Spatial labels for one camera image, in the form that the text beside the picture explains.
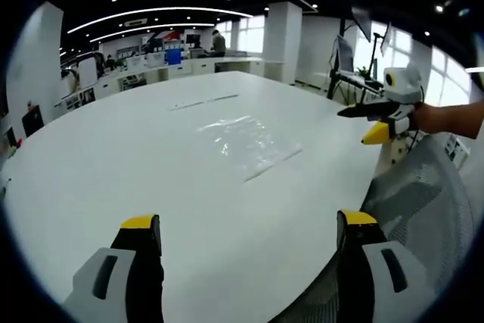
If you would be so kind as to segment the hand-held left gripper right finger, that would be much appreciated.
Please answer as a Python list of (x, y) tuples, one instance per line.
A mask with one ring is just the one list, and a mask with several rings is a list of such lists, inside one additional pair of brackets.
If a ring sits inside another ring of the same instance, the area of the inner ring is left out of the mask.
[(416, 322), (434, 301), (427, 271), (377, 220), (337, 213), (338, 322)]

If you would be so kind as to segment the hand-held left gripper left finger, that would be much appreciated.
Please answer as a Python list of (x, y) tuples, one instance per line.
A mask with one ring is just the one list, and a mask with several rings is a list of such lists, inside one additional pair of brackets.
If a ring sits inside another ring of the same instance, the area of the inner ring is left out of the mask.
[(126, 220), (73, 276), (63, 309), (75, 322), (163, 322), (161, 257), (160, 217)]

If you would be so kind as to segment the person's right hand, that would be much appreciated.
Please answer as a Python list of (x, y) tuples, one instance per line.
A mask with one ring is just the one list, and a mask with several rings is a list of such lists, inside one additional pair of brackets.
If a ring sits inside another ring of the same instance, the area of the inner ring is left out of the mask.
[(420, 103), (412, 114), (414, 126), (429, 134), (436, 134), (446, 130), (446, 108), (434, 107)]

